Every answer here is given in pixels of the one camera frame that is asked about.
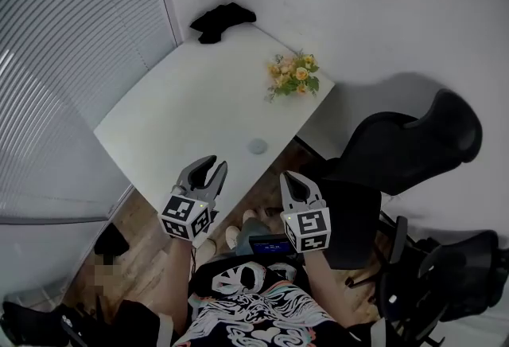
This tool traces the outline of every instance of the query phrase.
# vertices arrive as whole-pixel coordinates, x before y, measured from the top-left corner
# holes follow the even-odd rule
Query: window blind
[[[110,212],[92,131],[175,46],[162,0],[0,0],[0,224]]]

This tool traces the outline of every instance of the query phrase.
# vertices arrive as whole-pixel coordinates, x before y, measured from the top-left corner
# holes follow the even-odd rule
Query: flower bouquet
[[[266,99],[271,102],[275,96],[288,96],[293,92],[299,95],[311,92],[315,96],[320,81],[312,74],[318,68],[313,54],[306,55],[302,51],[294,57],[277,54],[268,67],[273,84],[267,91]]]

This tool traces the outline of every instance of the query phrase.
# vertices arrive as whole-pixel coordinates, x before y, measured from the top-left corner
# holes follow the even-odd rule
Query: human arm
[[[336,285],[332,270],[322,251],[304,254],[311,293],[315,301],[345,329],[356,323],[356,317]]]
[[[173,238],[168,263],[153,310],[170,316],[174,330],[182,335],[188,316],[188,282],[191,269],[192,242]]]

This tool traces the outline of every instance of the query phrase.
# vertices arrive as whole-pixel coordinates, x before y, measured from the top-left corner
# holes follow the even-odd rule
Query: black and white marker cube
[[[211,222],[208,203],[175,194],[158,216],[167,234],[189,241],[193,241]]]
[[[300,212],[283,212],[285,233],[299,253],[328,248],[331,220],[328,208]]]

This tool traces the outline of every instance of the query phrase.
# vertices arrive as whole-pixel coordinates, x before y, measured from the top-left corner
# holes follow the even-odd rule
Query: white table
[[[215,154],[228,175],[216,199],[219,211],[199,247],[239,203],[330,92],[333,82],[319,72],[316,97],[264,100],[270,86],[266,64],[290,54],[252,25],[227,30],[215,45],[186,41],[149,71],[115,105],[94,133],[120,170],[161,212],[182,169]],[[247,144],[262,138],[264,154]]]

